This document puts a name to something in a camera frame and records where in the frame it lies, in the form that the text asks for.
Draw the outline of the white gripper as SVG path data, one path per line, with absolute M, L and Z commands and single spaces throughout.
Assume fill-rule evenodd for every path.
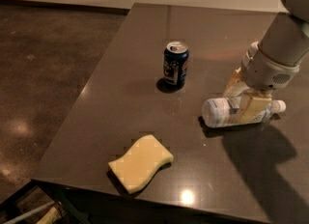
M 233 72 L 228 81 L 223 97 L 238 97 L 245 91 L 240 95 L 237 121 L 241 125 L 249 124 L 272 101 L 271 94 L 261 91 L 285 88 L 298 72 L 299 66 L 285 66 L 271 60 L 259 43 L 253 42 L 243 56 L 240 68 Z

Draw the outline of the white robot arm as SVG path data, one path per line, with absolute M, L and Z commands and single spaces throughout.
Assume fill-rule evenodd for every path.
M 264 36 L 250 45 L 224 92 L 238 98 L 234 125 L 246 125 L 272 102 L 272 93 L 285 88 L 309 56 L 309 0 L 281 0 L 287 9 L 279 13 Z

